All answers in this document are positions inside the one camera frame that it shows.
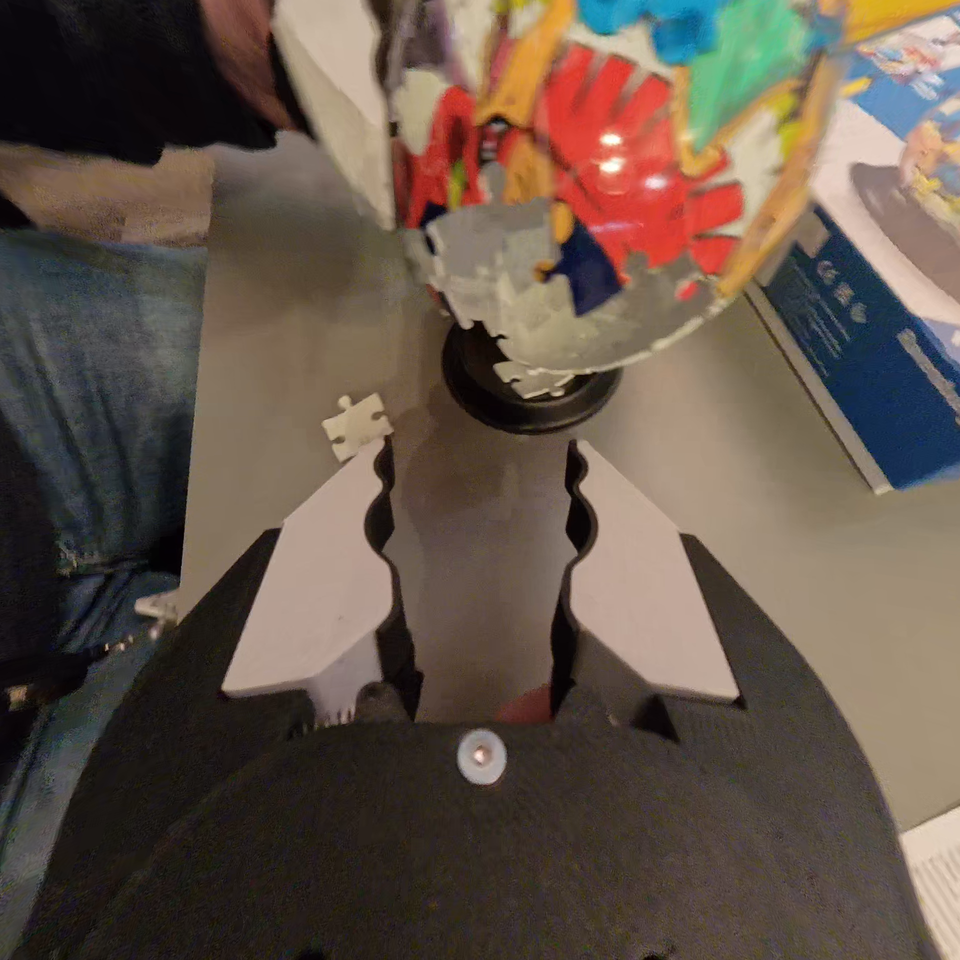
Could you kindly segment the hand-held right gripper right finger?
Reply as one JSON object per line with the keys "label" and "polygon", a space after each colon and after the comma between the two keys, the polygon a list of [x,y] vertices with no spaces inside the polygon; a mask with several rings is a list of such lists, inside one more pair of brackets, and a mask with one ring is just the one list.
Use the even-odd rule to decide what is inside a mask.
{"label": "hand-held right gripper right finger", "polygon": [[614,721],[655,698],[735,706],[738,683],[677,524],[590,443],[570,440],[562,571],[550,630],[551,710],[574,688]]}

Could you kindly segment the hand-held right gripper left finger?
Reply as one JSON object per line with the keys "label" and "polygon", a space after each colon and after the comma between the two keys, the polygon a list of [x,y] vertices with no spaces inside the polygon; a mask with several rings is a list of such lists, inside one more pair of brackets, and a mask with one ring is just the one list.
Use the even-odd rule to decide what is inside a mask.
{"label": "hand-held right gripper left finger", "polygon": [[338,723],[382,684],[416,718],[421,671],[385,555],[394,485],[392,439],[378,438],[285,518],[222,678],[226,697],[300,691],[318,721]]}

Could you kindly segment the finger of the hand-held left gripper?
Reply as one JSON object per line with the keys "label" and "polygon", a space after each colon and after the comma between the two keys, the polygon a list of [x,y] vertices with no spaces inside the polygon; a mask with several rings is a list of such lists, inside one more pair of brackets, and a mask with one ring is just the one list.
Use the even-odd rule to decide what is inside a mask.
{"label": "finger of the hand-held left gripper", "polygon": [[272,36],[311,133],[358,207],[391,232],[397,217],[381,31],[369,2],[280,1]]}

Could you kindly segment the single white puzzle piece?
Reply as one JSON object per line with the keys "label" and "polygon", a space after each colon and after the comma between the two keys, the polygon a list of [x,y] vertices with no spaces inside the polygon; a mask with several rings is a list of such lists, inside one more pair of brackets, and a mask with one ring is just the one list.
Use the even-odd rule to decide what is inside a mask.
{"label": "single white puzzle piece", "polygon": [[394,433],[394,426],[377,391],[357,401],[343,394],[337,399],[337,407],[338,412],[324,419],[321,425],[340,464],[353,459],[367,444]]}

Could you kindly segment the colourful cartoon puzzle ball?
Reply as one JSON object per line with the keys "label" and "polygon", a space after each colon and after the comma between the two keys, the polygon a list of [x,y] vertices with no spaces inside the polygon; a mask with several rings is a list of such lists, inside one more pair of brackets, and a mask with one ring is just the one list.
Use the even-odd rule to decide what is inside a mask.
{"label": "colourful cartoon puzzle ball", "polygon": [[509,402],[665,349],[799,218],[850,2],[384,2],[393,198]]}

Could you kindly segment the person's left forearm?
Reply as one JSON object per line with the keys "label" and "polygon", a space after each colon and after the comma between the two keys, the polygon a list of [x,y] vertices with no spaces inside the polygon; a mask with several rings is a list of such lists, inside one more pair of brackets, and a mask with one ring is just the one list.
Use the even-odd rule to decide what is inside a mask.
{"label": "person's left forearm", "polygon": [[262,151],[280,129],[221,74],[197,1],[3,1],[4,145],[154,165],[167,147]]}

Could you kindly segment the black round ball stand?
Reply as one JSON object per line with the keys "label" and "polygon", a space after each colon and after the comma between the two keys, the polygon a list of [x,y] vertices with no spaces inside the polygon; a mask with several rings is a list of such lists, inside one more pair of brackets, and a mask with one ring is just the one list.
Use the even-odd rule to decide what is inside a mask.
{"label": "black round ball stand", "polygon": [[475,421],[521,436],[558,433],[596,416],[613,398],[622,379],[617,368],[575,374],[558,387],[525,398],[516,390],[517,374],[503,381],[495,367],[507,361],[498,341],[480,325],[452,325],[440,356],[443,381],[452,399]]}

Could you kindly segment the blue puzzle box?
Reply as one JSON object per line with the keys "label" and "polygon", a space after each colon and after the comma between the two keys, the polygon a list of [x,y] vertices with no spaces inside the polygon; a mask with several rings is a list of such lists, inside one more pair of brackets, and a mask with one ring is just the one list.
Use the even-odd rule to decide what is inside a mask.
{"label": "blue puzzle box", "polygon": [[959,475],[959,12],[858,44],[747,296],[876,494]]}

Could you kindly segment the person's left hand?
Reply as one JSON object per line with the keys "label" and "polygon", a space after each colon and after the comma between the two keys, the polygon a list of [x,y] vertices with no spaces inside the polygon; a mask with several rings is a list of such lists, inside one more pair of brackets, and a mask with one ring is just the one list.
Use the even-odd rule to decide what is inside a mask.
{"label": "person's left hand", "polygon": [[206,43],[222,76],[258,117],[284,132],[303,126],[282,102],[271,60],[274,1],[199,1]]}

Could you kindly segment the person's legs in jeans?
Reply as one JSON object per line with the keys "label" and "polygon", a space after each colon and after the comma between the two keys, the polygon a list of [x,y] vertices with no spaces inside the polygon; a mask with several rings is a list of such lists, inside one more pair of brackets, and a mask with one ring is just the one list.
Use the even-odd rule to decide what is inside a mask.
{"label": "person's legs in jeans", "polygon": [[2,420],[54,528],[65,652],[139,633],[138,598],[177,584],[206,273],[200,247],[2,230]]}

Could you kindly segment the white instruction sheet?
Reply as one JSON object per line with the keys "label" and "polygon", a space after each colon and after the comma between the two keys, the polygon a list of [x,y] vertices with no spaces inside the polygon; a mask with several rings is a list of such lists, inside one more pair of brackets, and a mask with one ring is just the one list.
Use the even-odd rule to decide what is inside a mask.
{"label": "white instruction sheet", "polygon": [[918,903],[943,959],[959,958],[959,807],[900,834]]}

